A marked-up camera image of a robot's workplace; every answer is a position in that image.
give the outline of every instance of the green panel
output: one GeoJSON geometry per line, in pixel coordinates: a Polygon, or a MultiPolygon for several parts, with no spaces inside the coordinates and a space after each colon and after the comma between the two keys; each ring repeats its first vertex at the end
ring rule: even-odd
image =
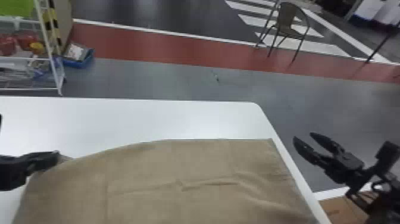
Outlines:
{"type": "Polygon", "coordinates": [[[0,15],[30,17],[34,7],[33,0],[0,0],[0,15]]]}

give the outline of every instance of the robotic arm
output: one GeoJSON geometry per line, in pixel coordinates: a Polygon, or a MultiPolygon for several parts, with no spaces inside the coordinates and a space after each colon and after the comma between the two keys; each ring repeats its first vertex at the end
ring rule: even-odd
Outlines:
{"type": "Polygon", "coordinates": [[[0,191],[10,191],[24,185],[33,172],[50,169],[58,163],[59,158],[58,151],[30,153],[20,157],[0,155],[0,191]]]}
{"type": "Polygon", "coordinates": [[[351,153],[346,152],[337,142],[317,133],[311,137],[332,156],[322,155],[304,141],[294,137],[293,144],[297,152],[311,164],[324,169],[325,174],[336,183],[344,183],[350,189],[345,194],[354,204],[369,215],[367,224],[400,223],[400,182],[390,172],[400,157],[400,147],[386,141],[379,149],[374,166],[364,168],[364,163],[351,153]],[[372,202],[366,201],[360,189],[377,176],[371,190],[378,194],[372,202]]]}

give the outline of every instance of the yellow item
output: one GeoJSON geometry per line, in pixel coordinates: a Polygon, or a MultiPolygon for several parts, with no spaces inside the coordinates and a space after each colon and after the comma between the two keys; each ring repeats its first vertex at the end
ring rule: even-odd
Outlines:
{"type": "Polygon", "coordinates": [[[34,54],[40,55],[45,53],[45,47],[43,46],[43,44],[39,42],[31,43],[29,47],[32,53],[34,54]]]}

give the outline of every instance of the red floor stripe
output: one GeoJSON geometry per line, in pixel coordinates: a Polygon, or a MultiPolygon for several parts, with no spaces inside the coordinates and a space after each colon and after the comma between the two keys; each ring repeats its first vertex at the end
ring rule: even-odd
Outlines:
{"type": "Polygon", "coordinates": [[[300,52],[290,63],[294,51],[221,43],[194,38],[75,24],[72,40],[96,49],[95,56],[121,60],[153,61],[270,71],[338,79],[366,80],[400,84],[400,66],[364,64],[348,58],[300,52]]]}

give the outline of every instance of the cardboard box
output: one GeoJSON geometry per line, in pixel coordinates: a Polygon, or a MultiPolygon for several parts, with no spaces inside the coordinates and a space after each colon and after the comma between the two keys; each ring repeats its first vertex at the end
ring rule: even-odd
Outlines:
{"type": "Polygon", "coordinates": [[[345,196],[326,199],[320,204],[332,224],[363,224],[368,219],[368,215],[345,196]]]}

